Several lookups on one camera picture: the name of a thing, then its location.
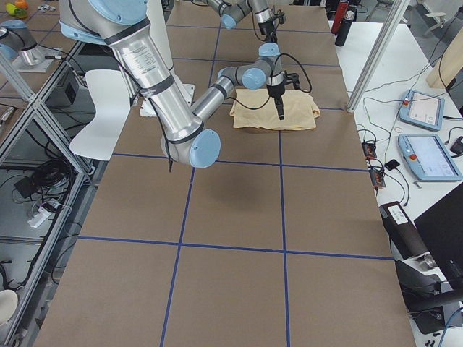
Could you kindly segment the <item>neighbouring robot arm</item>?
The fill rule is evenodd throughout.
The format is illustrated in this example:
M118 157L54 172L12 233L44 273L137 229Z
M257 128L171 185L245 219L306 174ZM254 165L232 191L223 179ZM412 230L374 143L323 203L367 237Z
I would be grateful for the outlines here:
M1 53L18 72L45 73L51 65L46 49L38 45L22 20L1 23Z

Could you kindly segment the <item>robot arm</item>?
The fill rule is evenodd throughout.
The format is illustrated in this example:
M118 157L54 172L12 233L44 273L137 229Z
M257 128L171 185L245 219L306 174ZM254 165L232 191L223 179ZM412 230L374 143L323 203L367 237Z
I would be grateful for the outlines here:
M265 36L264 39L258 39L266 43L278 42L277 28L286 20L285 14L281 10L276 11L264 0L237 1L234 4L222 0L209 0L203 1L203 3L210 6L219 15L222 25L227 30L235 28L241 20L251 14L258 23L260 34Z
M274 22L278 15L266 1L209 1L221 16L221 23L233 28L249 13L255 15L266 42L253 63L227 67L193 105L185 100L180 84L150 36L147 1L60 1L60 25L68 38L111 48L127 74L150 102L163 131L163 151L170 161L195 168L214 164L221 150L217 132L205 122L228 98L236 86L249 90L266 86L274 99L278 117L284 118L282 95L286 78L279 61Z

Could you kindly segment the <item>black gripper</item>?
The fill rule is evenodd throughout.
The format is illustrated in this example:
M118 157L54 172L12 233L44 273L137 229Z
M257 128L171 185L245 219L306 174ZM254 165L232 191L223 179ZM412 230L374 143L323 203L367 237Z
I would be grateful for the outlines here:
M258 24L260 33L268 38L269 43L278 43L276 26L274 21L267 21Z
M280 120L284 120L283 100L282 95L284 94L284 84L280 83L277 85L268 85L268 95L274 98L276 110Z

